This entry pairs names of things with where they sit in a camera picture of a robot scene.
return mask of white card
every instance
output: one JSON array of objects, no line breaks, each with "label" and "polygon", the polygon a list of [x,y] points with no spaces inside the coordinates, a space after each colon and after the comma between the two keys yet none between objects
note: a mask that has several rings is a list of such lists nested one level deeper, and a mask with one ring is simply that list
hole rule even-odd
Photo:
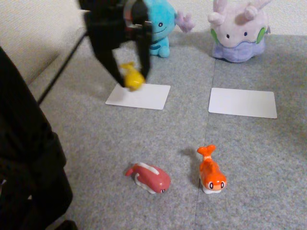
[{"label": "white card", "polygon": [[209,112],[277,118],[273,92],[212,88]]},{"label": "white card", "polygon": [[140,89],[130,92],[117,84],[106,104],[163,110],[170,88],[169,85],[143,84]]}]

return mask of toy tail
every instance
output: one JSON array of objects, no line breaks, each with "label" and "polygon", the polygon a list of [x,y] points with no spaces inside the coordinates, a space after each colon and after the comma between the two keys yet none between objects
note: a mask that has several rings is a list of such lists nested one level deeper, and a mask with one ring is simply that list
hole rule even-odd
[{"label": "toy tail", "polygon": [[131,61],[128,63],[121,64],[120,67],[123,69],[134,69],[134,65],[135,65],[134,62]]},{"label": "toy tail", "polygon": [[204,157],[210,157],[214,150],[215,150],[215,145],[209,145],[207,147],[198,148],[197,152]]},{"label": "toy tail", "polygon": [[133,173],[133,167],[130,168],[130,169],[126,172],[125,176],[130,176],[132,173]]}]

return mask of yellow toy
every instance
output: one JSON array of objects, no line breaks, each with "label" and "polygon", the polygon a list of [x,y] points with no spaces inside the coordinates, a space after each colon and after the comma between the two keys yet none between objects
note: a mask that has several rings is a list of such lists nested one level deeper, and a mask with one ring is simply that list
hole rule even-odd
[{"label": "yellow toy", "polygon": [[140,72],[134,68],[134,66],[134,62],[128,62],[120,65],[121,68],[126,70],[125,86],[129,88],[130,91],[138,90],[145,82],[143,75],[141,75]]}]

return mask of orange fish figure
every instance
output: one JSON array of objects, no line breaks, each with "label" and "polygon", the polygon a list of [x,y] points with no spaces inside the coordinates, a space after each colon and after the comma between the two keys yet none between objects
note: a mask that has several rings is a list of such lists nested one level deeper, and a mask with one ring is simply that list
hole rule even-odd
[{"label": "orange fish figure", "polygon": [[220,193],[227,184],[226,177],[220,171],[218,164],[212,160],[214,145],[198,148],[197,152],[203,156],[200,164],[200,179],[205,194]]}]

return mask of blue plush toy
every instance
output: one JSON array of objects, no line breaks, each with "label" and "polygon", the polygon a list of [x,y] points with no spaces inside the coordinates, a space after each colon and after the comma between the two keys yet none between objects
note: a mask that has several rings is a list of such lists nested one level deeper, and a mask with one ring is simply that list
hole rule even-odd
[{"label": "blue plush toy", "polygon": [[144,0],[149,9],[149,20],[153,27],[153,42],[150,46],[150,54],[167,58],[169,56],[168,35],[178,25],[187,33],[194,28],[191,16],[183,17],[181,12],[176,13],[167,0]]}]

